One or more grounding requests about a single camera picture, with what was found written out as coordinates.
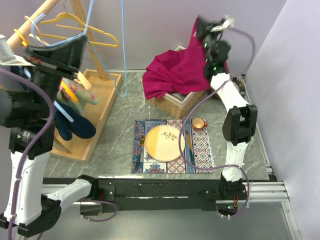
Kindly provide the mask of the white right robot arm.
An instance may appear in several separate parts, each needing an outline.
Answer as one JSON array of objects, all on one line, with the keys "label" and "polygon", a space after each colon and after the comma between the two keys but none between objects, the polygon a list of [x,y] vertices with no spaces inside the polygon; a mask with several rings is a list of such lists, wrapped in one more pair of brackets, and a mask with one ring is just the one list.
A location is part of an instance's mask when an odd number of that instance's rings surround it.
[{"label": "white right robot arm", "polygon": [[241,167],[247,146],[256,132],[258,108],[241,96],[232,81],[227,68],[231,46],[220,39],[225,29],[223,23],[198,21],[195,36],[201,40],[204,48],[204,77],[226,109],[222,125],[223,137],[227,143],[226,166],[222,170],[218,189],[220,196],[228,200],[246,191],[242,184]]}]

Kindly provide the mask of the blue wire hanger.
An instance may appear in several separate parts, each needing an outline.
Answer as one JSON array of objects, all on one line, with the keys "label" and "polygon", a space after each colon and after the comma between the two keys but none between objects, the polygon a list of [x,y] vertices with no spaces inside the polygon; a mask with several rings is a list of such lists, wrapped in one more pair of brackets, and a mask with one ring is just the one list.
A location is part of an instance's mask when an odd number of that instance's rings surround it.
[{"label": "blue wire hanger", "polygon": [[[98,12],[99,16],[94,16],[93,13],[93,8],[94,8],[94,4],[95,2],[93,0],[90,1],[89,6],[88,6],[88,12],[87,12],[87,16],[86,16],[86,20],[85,22],[88,21],[88,25],[90,25],[90,20],[91,18],[94,18],[96,20],[100,20],[100,22],[103,24],[104,22],[110,22],[111,18],[108,17],[108,11],[107,10],[100,10]],[[119,41],[119,47],[108,47],[107,48],[122,48],[122,52],[118,52],[118,54],[116,54],[116,52],[114,50],[110,50],[109,52],[112,53],[111,56],[107,56],[106,53],[103,54],[97,54],[97,59],[99,61],[99,63],[101,64],[101,66],[103,67],[103,70],[108,73],[109,69],[107,67],[108,64],[112,64],[112,69],[121,69],[121,65],[120,65],[120,56],[122,56],[123,60],[122,60],[122,69],[124,70],[124,79],[125,79],[125,90],[123,92],[119,91],[118,89],[116,89],[116,92],[120,95],[120,97],[125,97],[128,94],[128,76],[127,76],[127,56],[126,56],[126,41],[125,41],[125,9],[124,9],[124,1],[121,1],[121,17],[118,17],[116,20],[116,26],[120,26],[121,27],[121,34],[119,34],[118,36],[121,36],[121,41]]]}]

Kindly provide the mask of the yellow plastic hanger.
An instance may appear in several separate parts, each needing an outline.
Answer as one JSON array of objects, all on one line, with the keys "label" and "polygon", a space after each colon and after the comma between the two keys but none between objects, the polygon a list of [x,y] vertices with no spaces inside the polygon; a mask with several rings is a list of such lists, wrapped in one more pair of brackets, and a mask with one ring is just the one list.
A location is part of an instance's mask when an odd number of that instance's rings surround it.
[{"label": "yellow plastic hanger", "polygon": [[[112,47],[112,48],[117,48],[119,47],[119,41],[118,39],[107,32],[104,32],[98,28],[95,28],[91,25],[88,24],[88,21],[83,22],[82,20],[80,20],[79,17],[75,16],[74,14],[68,13],[68,12],[61,12],[59,13],[54,19],[49,19],[49,20],[42,20],[46,15],[44,13],[42,13],[40,16],[38,16],[34,22],[31,24],[30,27],[30,31],[33,34],[33,38],[34,40],[41,46],[44,47],[55,47],[59,44],[65,44],[68,43],[72,40],[75,40],[79,37],[82,37],[84,35],[87,35],[89,33],[89,30],[93,30],[94,32],[100,33],[102,35],[105,35],[107,37],[110,37],[112,40],[114,40],[114,43],[105,43],[105,42],[97,42],[97,41],[89,41],[90,44],[93,45],[97,45],[97,46],[103,46],[103,47]],[[62,21],[63,19],[68,19],[68,20],[73,20],[75,21],[80,27],[75,27],[75,26],[69,26],[69,25],[61,25],[59,24],[60,21]],[[48,43],[44,43],[42,41],[40,41],[39,39],[36,38],[36,27],[38,26],[38,24],[40,25],[46,25],[46,24],[55,24],[58,27],[61,28],[66,28],[66,29],[74,29],[74,30],[79,30],[80,33],[69,37],[69,38],[65,38],[62,36],[57,36],[57,35],[50,35],[50,34],[45,34],[45,37],[50,37],[50,38],[56,38],[56,39],[61,39],[61,41],[53,43],[53,44],[48,44]]]}]

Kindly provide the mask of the orange plastic hanger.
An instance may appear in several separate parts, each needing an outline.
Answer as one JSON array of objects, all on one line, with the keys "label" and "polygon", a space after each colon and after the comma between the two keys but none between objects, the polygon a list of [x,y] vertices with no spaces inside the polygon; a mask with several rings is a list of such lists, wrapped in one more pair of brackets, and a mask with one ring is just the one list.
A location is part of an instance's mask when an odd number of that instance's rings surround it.
[{"label": "orange plastic hanger", "polygon": [[[17,29],[14,29],[14,32],[20,37],[20,39],[22,40],[21,44],[26,48],[28,46],[28,41],[23,37],[23,35]],[[64,82],[64,80],[61,81],[60,85],[62,86],[65,93],[69,96],[69,98],[74,103],[77,103],[79,101],[78,98],[76,97],[76,95],[73,93],[73,91]]]}]

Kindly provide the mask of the magenta pleated skirt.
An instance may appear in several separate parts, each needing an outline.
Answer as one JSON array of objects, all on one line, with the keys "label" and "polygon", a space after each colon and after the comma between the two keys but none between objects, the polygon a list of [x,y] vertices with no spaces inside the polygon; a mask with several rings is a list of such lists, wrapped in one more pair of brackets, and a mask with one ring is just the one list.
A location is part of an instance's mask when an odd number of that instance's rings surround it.
[{"label": "magenta pleated skirt", "polygon": [[207,21],[198,16],[193,24],[187,48],[168,50],[155,56],[142,77],[147,100],[165,94],[187,95],[210,89],[212,76],[228,73],[230,45],[221,39],[232,21]]}]

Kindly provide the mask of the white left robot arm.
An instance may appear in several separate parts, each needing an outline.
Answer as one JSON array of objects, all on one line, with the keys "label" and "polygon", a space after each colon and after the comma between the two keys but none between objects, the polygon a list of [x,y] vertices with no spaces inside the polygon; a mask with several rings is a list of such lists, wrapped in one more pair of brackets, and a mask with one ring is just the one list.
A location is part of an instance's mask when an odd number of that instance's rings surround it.
[{"label": "white left robot arm", "polygon": [[32,67],[30,79],[2,69],[3,75],[22,83],[26,90],[0,91],[0,124],[10,129],[12,166],[9,200],[0,226],[9,232],[17,227],[25,238],[51,229],[73,203],[84,198],[94,201],[100,194],[90,176],[80,176],[56,193],[42,194],[55,136],[54,100],[62,79],[78,72],[86,42],[87,37],[81,35],[53,45],[27,46],[26,56],[21,57],[4,39],[0,41],[1,65]]}]

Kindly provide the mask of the pastel floral skirt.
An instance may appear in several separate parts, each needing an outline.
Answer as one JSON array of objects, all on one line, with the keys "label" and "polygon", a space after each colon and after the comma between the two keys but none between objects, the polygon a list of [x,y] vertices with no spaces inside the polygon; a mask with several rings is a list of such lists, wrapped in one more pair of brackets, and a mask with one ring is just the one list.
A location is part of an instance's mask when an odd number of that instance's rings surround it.
[{"label": "pastel floral skirt", "polygon": [[82,116],[86,115],[87,104],[97,105],[99,103],[99,99],[91,91],[86,90],[77,81],[67,78],[62,78],[56,98]]}]

